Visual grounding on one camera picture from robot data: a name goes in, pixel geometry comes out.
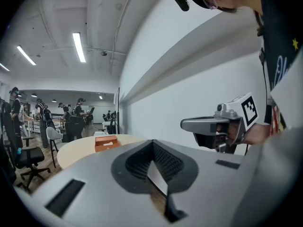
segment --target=black chair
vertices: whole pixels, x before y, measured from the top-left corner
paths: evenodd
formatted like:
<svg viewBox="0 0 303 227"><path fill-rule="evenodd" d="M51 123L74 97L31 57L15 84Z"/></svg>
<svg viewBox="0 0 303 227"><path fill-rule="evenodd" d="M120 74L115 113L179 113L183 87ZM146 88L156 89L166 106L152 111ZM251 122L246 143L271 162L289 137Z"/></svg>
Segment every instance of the black chair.
<svg viewBox="0 0 303 227"><path fill-rule="evenodd" d="M10 105L5 102L3 105L6 109L10 107ZM49 168L35 168L33 165L36 165L44 160L43 152L39 147L24 147L21 150L21 154L18 155L18 147L17 147L17 136L14 131L13 121L10 116L10 109L3 111L3 124L5 126L6 134L10 141L9 150L11 152L12 164L14 167L18 169L22 169L24 167L30 168L30 170L26 173L22 173L21 179L24 180L24 176L29 175L29 179L26 185L26 188L29 189L29 185L33 180L34 176L39 177L44 180L44 178L39 174L40 172L48 171L51 172Z"/></svg>
<svg viewBox="0 0 303 227"><path fill-rule="evenodd" d="M107 120L107 117L106 117L106 115L105 114L103 114L103 119L104 119L104 121L105 122L107 122L108 120Z"/></svg>
<svg viewBox="0 0 303 227"><path fill-rule="evenodd" d="M76 136L77 139L82 138L81 133L85 126L85 122L82 117L71 116L70 125L67 126L66 124L65 124L65 128L68 134L72 134L73 136Z"/></svg>
<svg viewBox="0 0 303 227"><path fill-rule="evenodd" d="M15 182L15 180L17 179L16 173L15 173L16 168L13 168L12 164L9 162L9 157L4 148L2 135L1 135L1 139L0 139L0 167L2 168L6 177L9 179L10 183L13 184ZM25 185L23 183L18 183L16 186L23 187L25 190L27 190L27 188L25 187Z"/></svg>
<svg viewBox="0 0 303 227"><path fill-rule="evenodd" d="M108 133L109 134L116 134L116 123L115 123L115 119L116 119L116 112L114 111L111 115L111 120L110 120L110 125L109 125L109 129L108 129Z"/></svg>

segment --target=wooden table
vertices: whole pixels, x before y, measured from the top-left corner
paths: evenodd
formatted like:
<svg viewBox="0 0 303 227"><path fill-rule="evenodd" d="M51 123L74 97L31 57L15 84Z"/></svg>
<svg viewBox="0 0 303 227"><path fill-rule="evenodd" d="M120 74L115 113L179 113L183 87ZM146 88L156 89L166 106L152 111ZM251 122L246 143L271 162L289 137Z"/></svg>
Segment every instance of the wooden table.
<svg viewBox="0 0 303 227"><path fill-rule="evenodd" d="M136 143L146 139L128 134L117 134L121 146ZM57 155L57 160L62 169L65 169L76 161L95 153L95 137L86 137L74 140L62 146Z"/></svg>
<svg viewBox="0 0 303 227"><path fill-rule="evenodd" d="M31 124L34 122L39 122L39 120L34 120L34 119L25 119L25 122L27 122L27 130L28 130L28 135L30 137L30 132L31 132ZM59 127L61 127L65 120L61 120L61 119L53 119L53 122L58 122L59 123Z"/></svg>

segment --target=person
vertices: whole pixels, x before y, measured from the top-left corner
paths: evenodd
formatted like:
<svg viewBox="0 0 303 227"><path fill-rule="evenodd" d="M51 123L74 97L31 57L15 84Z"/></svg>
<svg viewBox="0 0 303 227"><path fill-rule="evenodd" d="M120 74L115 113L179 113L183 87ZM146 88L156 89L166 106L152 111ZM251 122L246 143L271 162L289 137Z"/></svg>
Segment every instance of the person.
<svg viewBox="0 0 303 227"><path fill-rule="evenodd" d="M37 103L36 105L37 113L35 114L34 118L39 119L40 121L40 135L41 135L43 148L48 148L49 143L47 141L46 128L47 127L53 127L54 129L56 128L55 125L53 124L52 115L50 110L48 109L48 106L40 98L36 100L36 103Z"/></svg>
<svg viewBox="0 0 303 227"><path fill-rule="evenodd" d="M64 115L63 115L62 118L65 119L66 121L69 121L69 119L70 119L70 112L69 112L68 106L65 106L63 103L59 103L58 108L63 108Z"/></svg>
<svg viewBox="0 0 303 227"><path fill-rule="evenodd" d="M13 102L13 106L12 106L12 112L11 112L12 113L11 119L13 121L14 130L15 130L15 134L16 134L16 137L17 137L18 148L22 148L23 143L22 143L22 138L21 138L20 121L19 121L19 118L18 118L20 108L21 108L21 103L20 103L20 100L19 100L19 97L18 97L19 89L17 87L14 87L9 93L14 98L14 102Z"/></svg>
<svg viewBox="0 0 303 227"><path fill-rule="evenodd" d="M302 49L302 20L299 16L301 0L193 0L205 9L219 9L236 13L239 7L249 7L257 21L263 21L262 30L270 89L282 80L291 67L300 49ZM247 132L243 143L264 143L267 138L283 131L287 125L279 108L272 101L271 125L254 124ZM237 134L238 125L232 124L228 131L230 139Z"/></svg>
<svg viewBox="0 0 303 227"><path fill-rule="evenodd" d="M83 105L83 103L86 102L86 100L84 100L82 97L78 99L78 103L76 104L76 107L74 109L75 111L75 115L77 117L87 117L90 114L86 113L82 110L81 106ZM78 135L76 135L77 139L81 139L82 138L82 133L79 133Z"/></svg>
<svg viewBox="0 0 303 227"><path fill-rule="evenodd" d="M19 122L20 122L20 125L22 126L22 130L23 130L23 133L24 133L25 137L29 137L27 129L25 127L25 120L30 120L31 119L25 113L25 111L27 111L28 109L29 109L29 104L28 103L26 103L24 105L21 105L20 112L19 112L19 115L18 115Z"/></svg>
<svg viewBox="0 0 303 227"><path fill-rule="evenodd" d="M110 119L110 110L107 113L107 120L109 120L109 119Z"/></svg>
<svg viewBox="0 0 303 227"><path fill-rule="evenodd" d="M76 104L76 107L75 107L75 114L77 117L89 116L89 113L85 113L81 108L81 106L83 105L83 103L85 101L86 100L84 100L82 97L78 99L78 103Z"/></svg>

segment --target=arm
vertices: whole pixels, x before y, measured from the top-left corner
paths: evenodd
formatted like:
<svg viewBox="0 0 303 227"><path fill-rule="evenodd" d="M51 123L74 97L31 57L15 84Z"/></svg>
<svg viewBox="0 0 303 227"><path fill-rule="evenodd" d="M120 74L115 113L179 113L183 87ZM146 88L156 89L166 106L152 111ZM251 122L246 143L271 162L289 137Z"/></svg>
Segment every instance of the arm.
<svg viewBox="0 0 303 227"><path fill-rule="evenodd" d="M21 107L20 102L18 100L16 100L14 102L14 110L12 112L13 115L11 116L12 119L14 119L16 116L18 116L19 111L20 111L20 107Z"/></svg>
<svg viewBox="0 0 303 227"><path fill-rule="evenodd" d="M34 118L38 117L38 115L40 115L40 108L37 108L37 113L35 114Z"/></svg>
<svg viewBox="0 0 303 227"><path fill-rule="evenodd" d="M256 145L263 144L270 136L270 125L254 124L248 131L243 141L243 144ZM230 124L228 129L228 138L234 140L237 135L238 125L235 123Z"/></svg>
<svg viewBox="0 0 303 227"><path fill-rule="evenodd" d="M254 124L247 132L244 144L263 144L270 136L271 125Z"/></svg>
<svg viewBox="0 0 303 227"><path fill-rule="evenodd" d="M89 116L89 113L80 113L81 116Z"/></svg>
<svg viewBox="0 0 303 227"><path fill-rule="evenodd" d="M23 111L23 115L24 115L24 119L31 119L30 117L28 117L28 115L25 113L25 111Z"/></svg>

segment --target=office chair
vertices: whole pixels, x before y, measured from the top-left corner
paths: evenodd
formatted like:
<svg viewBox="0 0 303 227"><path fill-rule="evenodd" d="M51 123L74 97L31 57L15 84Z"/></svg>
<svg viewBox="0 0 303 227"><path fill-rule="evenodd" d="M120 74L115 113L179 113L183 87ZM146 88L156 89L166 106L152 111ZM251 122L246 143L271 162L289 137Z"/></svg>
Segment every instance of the office chair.
<svg viewBox="0 0 303 227"><path fill-rule="evenodd" d="M115 125L115 118L116 118L116 112L114 111L111 115L110 125L108 129L109 134L116 134L116 125Z"/></svg>
<svg viewBox="0 0 303 227"><path fill-rule="evenodd" d="M103 114L103 119L104 119L104 121L105 122L107 122L108 120L107 120L107 117L106 117L106 115L105 114Z"/></svg>
<svg viewBox="0 0 303 227"><path fill-rule="evenodd" d="M9 157L4 148L2 135L0 139L0 167L2 168L2 171L5 173L6 177L9 179L10 183L13 184L17 179L15 173L16 168L15 167L13 168L12 164L9 162ZM23 183L18 183L16 186L23 187L25 190L27 190Z"/></svg>
<svg viewBox="0 0 303 227"><path fill-rule="evenodd" d="M50 173L51 170L49 168L34 168L33 165L37 166L39 162L44 161L44 155L39 147L23 147L21 154L18 154L17 137L13 126L13 121L11 120L11 116L9 114L11 107L7 102L3 104L2 111L3 124L10 141L9 150L12 156L12 164L18 169L22 169L24 167L30 168L28 172L20 174L22 180L24 180L25 175L29 175L29 179L26 185L26 189L29 190L28 187L34 176L45 180L39 173L44 171L48 171L48 173Z"/></svg>
<svg viewBox="0 0 303 227"><path fill-rule="evenodd" d="M82 130L84 129L85 123L82 117L71 116L70 117L70 125L66 126L66 131L70 131L71 134L77 137L77 139L82 138Z"/></svg>
<svg viewBox="0 0 303 227"><path fill-rule="evenodd" d="M54 167L56 168L56 164L55 164L55 159L53 158L53 144L55 146L55 149L58 153L58 148L56 146L56 143L55 143L55 140L60 140L63 138L63 134L60 134L58 133L53 127L47 127L46 128L46 136L47 136L47 139L50 141L51 143L51 153L52 153L52 159L53 159L53 165Z"/></svg>

